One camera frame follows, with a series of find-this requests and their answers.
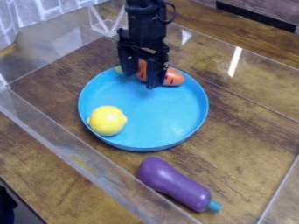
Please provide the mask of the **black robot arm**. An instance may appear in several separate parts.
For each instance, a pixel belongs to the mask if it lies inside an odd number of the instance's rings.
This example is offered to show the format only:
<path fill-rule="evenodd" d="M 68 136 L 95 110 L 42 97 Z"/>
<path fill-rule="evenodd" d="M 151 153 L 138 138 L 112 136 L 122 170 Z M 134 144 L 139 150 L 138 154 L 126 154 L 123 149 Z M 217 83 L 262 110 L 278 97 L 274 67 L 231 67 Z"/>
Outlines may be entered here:
<path fill-rule="evenodd" d="M 138 73 L 139 60 L 147 62 L 146 86 L 154 89 L 163 85 L 168 68 L 170 47 L 164 43 L 166 26 L 174 21 L 177 9 L 166 0 L 126 0 L 128 29 L 116 33 L 118 57 L 126 76 Z"/>

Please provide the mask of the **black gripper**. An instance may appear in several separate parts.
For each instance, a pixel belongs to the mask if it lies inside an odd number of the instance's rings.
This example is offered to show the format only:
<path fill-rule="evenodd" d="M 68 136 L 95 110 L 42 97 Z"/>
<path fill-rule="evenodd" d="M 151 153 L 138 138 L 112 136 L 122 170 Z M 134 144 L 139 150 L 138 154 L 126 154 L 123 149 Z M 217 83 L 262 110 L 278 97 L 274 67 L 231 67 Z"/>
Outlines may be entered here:
<path fill-rule="evenodd" d="M 118 57 L 126 76 L 139 70 L 139 59 L 146 60 L 148 89 L 158 88 L 164 83 L 168 68 L 170 47 L 164 43 L 168 3 L 127 3 L 126 13 L 128 26 L 119 28 L 116 34 Z"/>

